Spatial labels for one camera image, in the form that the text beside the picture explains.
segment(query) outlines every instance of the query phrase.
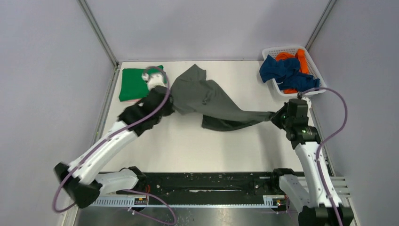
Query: green cloth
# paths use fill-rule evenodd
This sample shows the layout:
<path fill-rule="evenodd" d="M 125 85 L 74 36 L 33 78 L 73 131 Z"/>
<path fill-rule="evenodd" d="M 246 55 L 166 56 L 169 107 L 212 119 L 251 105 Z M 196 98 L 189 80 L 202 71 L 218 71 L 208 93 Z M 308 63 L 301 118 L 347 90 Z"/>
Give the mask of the green cloth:
<path fill-rule="evenodd" d="M 144 69 L 125 68 L 122 70 L 122 87 L 119 93 L 120 101 L 134 100 L 146 97 L 149 93 L 147 83 L 142 79 Z M 157 73 L 157 69 L 148 70 L 148 74 Z"/>

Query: orange cloth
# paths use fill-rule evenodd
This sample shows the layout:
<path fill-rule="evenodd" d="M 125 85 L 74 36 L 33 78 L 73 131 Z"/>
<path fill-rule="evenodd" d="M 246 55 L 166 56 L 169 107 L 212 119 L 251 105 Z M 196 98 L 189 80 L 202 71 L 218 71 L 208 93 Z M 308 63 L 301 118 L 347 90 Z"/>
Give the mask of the orange cloth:
<path fill-rule="evenodd" d="M 298 91 L 296 89 L 285 89 L 284 93 L 285 94 L 291 94 L 291 93 L 297 93 Z"/>
<path fill-rule="evenodd" d="M 288 58 L 295 58 L 295 56 L 287 52 L 281 52 L 276 56 L 276 61 L 287 60 Z"/>
<path fill-rule="evenodd" d="M 305 50 L 298 49 L 298 52 L 296 52 L 295 54 L 295 58 L 298 59 L 299 62 L 301 62 L 301 69 L 299 71 L 304 74 L 309 74 L 308 64 L 306 63 L 305 58 Z"/>
<path fill-rule="evenodd" d="M 309 74 L 308 64 L 306 63 L 306 58 L 305 58 L 305 50 L 298 49 L 295 56 L 290 53 L 287 53 L 287 52 L 281 52 L 276 56 L 276 61 L 286 60 L 288 58 L 297 58 L 299 60 L 299 62 L 301 63 L 301 68 L 299 69 L 299 71 L 302 73 L 305 73 L 305 74 Z M 285 94 L 291 94 L 291 93 L 297 93 L 297 92 L 298 91 L 296 89 L 284 90 Z"/>

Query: white table surface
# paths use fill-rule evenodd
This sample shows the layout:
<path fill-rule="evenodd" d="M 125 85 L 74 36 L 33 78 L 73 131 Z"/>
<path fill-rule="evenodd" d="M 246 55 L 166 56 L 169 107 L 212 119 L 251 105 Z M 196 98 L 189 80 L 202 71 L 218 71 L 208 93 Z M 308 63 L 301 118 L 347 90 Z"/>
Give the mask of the white table surface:
<path fill-rule="evenodd" d="M 284 101 L 271 96 L 274 90 L 269 90 L 270 84 L 261 82 L 260 61 L 124 62 L 104 130 L 109 130 L 118 115 L 132 105 L 132 102 L 121 103 L 118 98 L 124 68 L 163 65 L 173 83 L 193 64 L 206 70 L 207 79 L 215 80 L 242 110 L 275 112 L 283 106 Z M 302 171 L 285 132 L 271 122 L 217 132 L 203 129 L 201 121 L 199 113 L 184 116 L 173 113 L 162 118 L 153 129 L 123 148 L 103 171 L 118 171 L 129 166 L 137 166 L 144 172 L 248 172 L 274 168 Z"/>

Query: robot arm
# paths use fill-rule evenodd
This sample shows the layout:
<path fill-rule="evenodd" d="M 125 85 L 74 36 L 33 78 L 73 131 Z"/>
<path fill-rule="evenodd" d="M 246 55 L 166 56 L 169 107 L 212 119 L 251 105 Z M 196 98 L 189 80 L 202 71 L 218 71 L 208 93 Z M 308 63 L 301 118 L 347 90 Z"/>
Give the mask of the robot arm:
<path fill-rule="evenodd" d="M 278 128 L 287 133 L 287 139 L 291 141 L 292 148 L 298 156 L 309 192 L 298 182 L 292 170 L 275 169 L 272 181 L 287 194 L 291 203 L 299 213 L 300 226 L 324 226 L 338 225 L 331 201 L 328 198 L 320 172 L 317 166 L 317 149 L 320 145 L 320 136 L 315 127 L 309 126 L 307 117 L 308 103 L 302 99 L 290 99 L 288 103 L 276 112 L 271 121 Z M 349 226 L 353 220 L 351 208 L 343 206 L 342 200 L 336 193 L 328 176 L 323 152 L 319 153 L 319 162 L 323 178 L 331 194 L 332 201 L 341 215 L 343 225 Z"/>
<path fill-rule="evenodd" d="M 152 129 L 158 124 L 163 116 L 169 116 L 173 113 L 172 97 L 166 104 L 151 118 L 124 130 L 117 135 L 109 138 L 114 132 L 130 125 L 151 113 L 158 107 L 166 94 L 166 87 L 156 86 L 150 90 L 147 97 L 136 104 L 127 107 L 118 117 L 111 129 L 90 149 L 88 149 L 79 158 L 64 164 L 60 162 L 54 168 L 59 181 L 62 181 L 66 175 L 78 166 L 63 188 L 69 196 L 76 202 L 79 208 L 85 208 L 93 203 L 98 196 L 115 192 L 123 189 L 132 189 L 138 182 L 137 173 L 130 169 L 122 169 L 114 173 L 100 173 L 111 158 L 113 158 L 127 144 L 133 142 L 144 131 Z M 103 143 L 83 164 L 81 160 L 88 155 L 94 147 Z"/>

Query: plastic basket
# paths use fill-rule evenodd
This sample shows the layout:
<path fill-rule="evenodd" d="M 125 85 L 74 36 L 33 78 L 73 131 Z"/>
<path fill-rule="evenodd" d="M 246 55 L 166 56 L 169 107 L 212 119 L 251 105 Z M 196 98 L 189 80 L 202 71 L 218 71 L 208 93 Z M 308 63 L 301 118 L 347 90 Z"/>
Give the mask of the plastic basket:
<path fill-rule="evenodd" d="M 308 64 L 309 74 L 313 75 L 315 79 L 320 79 L 320 87 L 327 87 L 326 83 L 323 80 L 323 77 L 321 77 L 321 74 L 317 70 L 317 67 L 314 64 L 313 60 L 311 59 L 311 56 L 309 55 L 308 51 L 302 46 L 282 46 L 282 47 L 265 48 L 262 51 L 262 55 L 263 55 L 263 59 L 265 60 L 267 58 L 267 55 L 270 55 L 271 57 L 276 58 L 276 56 L 281 52 L 287 52 L 292 55 L 295 55 L 296 52 L 298 51 L 298 49 L 303 49 L 305 51 L 305 58 L 306 58 L 306 63 Z M 287 97 L 287 98 L 296 97 L 296 95 L 297 95 L 296 93 L 285 94 L 282 90 L 280 90 L 275 79 L 272 79 L 271 81 L 273 83 L 273 88 L 274 88 L 275 92 L 278 94 L 278 96 Z M 317 91 L 309 92 L 306 95 L 313 96 L 315 94 L 324 93 L 324 92 L 325 92 L 325 90 L 317 90 Z"/>

